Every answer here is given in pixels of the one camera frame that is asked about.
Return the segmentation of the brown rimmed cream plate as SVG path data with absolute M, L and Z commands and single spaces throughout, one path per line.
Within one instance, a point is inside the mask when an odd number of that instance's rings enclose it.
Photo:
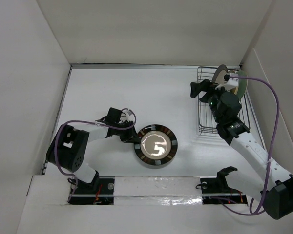
M 215 71 L 212 82 L 217 84 L 223 84 L 225 82 L 224 76 L 227 74 L 228 69 L 227 66 L 224 64 L 221 64 Z

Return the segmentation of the black striped rim plate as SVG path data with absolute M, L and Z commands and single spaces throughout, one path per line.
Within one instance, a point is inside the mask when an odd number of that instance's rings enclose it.
M 178 140 L 175 133 L 160 124 L 151 124 L 137 133 L 140 142 L 134 143 L 134 152 L 138 159 L 154 167 L 165 166 L 175 158 Z

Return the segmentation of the light blue rectangular plate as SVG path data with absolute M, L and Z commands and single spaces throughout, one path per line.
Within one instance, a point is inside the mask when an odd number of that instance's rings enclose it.
M 224 75 L 226 74 L 226 70 L 216 70 L 216 72 L 213 75 L 212 82 L 217 84 L 224 83 Z

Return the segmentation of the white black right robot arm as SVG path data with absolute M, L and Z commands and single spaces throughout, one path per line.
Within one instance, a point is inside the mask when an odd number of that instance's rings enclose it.
M 202 103 L 208 104 L 216 122 L 219 136 L 251 165 L 260 179 L 243 174 L 235 167 L 217 173 L 216 186 L 222 192 L 230 188 L 244 192 L 259 202 L 259 207 L 273 219 L 279 220 L 293 212 L 293 174 L 283 168 L 256 141 L 249 128 L 240 120 L 242 108 L 239 97 L 229 91 L 238 83 L 230 78 L 218 85 L 208 79 L 191 83 L 190 96 L 201 92 Z

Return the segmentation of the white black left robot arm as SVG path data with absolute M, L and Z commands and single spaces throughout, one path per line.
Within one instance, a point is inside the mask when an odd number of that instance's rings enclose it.
M 46 161 L 57 166 L 70 183 L 82 184 L 88 193 L 99 188 L 99 173 L 84 162 L 87 145 L 118 136 L 123 143 L 141 142 L 135 130 L 137 117 L 128 108 L 109 108 L 107 115 L 94 120 L 69 120 L 62 124 L 46 153 Z

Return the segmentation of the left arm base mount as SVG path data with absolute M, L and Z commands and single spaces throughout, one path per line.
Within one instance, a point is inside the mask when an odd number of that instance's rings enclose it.
M 114 204 L 115 177 L 100 177 L 95 187 L 86 185 L 78 180 L 75 192 L 74 184 L 71 185 L 70 200 L 71 205 L 113 205 Z

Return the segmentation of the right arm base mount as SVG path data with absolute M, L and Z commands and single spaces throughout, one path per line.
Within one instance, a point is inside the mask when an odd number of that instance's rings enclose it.
M 225 177 L 235 171 L 237 169 L 230 166 L 220 170 L 214 177 L 200 178 L 195 188 L 201 191 L 204 205 L 248 204 L 245 194 L 227 184 Z

